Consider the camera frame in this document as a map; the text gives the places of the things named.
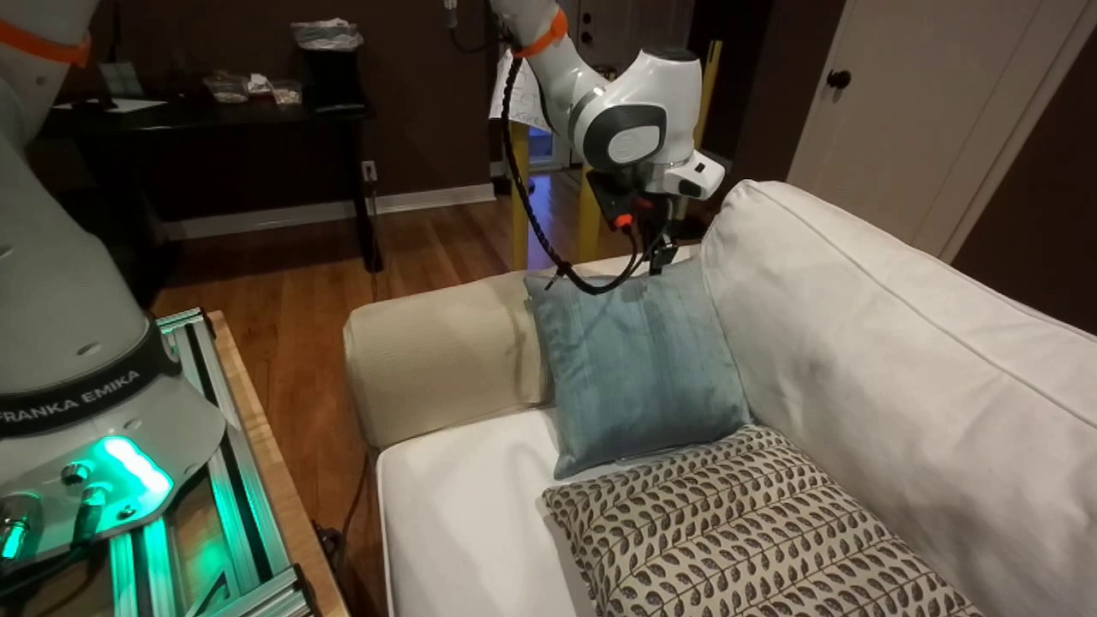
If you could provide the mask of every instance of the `gray patterned pillow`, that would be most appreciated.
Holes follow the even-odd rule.
[[[766,429],[553,485],[595,613],[975,613]]]

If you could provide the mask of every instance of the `couch armrest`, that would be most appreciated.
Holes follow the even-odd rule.
[[[543,400],[522,275],[364,305],[343,325],[343,354],[377,452]]]

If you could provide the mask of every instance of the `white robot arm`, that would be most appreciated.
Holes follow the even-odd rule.
[[[0,4],[0,581],[158,517],[223,438],[102,243],[25,161],[92,10]]]
[[[693,148],[703,75],[695,59],[641,52],[605,81],[591,72],[554,0],[491,0],[513,37],[513,53],[533,68],[549,124],[602,176],[637,172],[646,196],[710,197],[724,165]]]
[[[719,161],[693,148],[703,91],[698,61],[693,53],[641,52],[611,81],[579,59],[567,37],[567,17],[554,0],[491,0],[491,8],[513,53],[532,66],[541,87],[553,133],[565,137],[589,169],[585,179],[605,226],[635,235],[637,258],[658,271],[674,255],[674,223],[685,203],[719,197],[725,179]],[[637,267],[635,261],[613,285],[595,287],[575,279],[537,226],[533,234],[557,263],[557,275],[567,275],[583,291],[611,291]]]

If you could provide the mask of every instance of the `throw pillow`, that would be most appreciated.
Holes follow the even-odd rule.
[[[747,400],[698,263],[670,263],[605,293],[529,275],[553,372],[554,476],[717,441]]]
[[[981,613],[758,424],[541,500],[598,617]]]

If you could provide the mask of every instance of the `teal pillow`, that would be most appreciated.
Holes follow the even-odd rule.
[[[553,370],[554,476],[717,441],[747,424],[724,328],[698,263],[670,263],[605,293],[529,275]]]

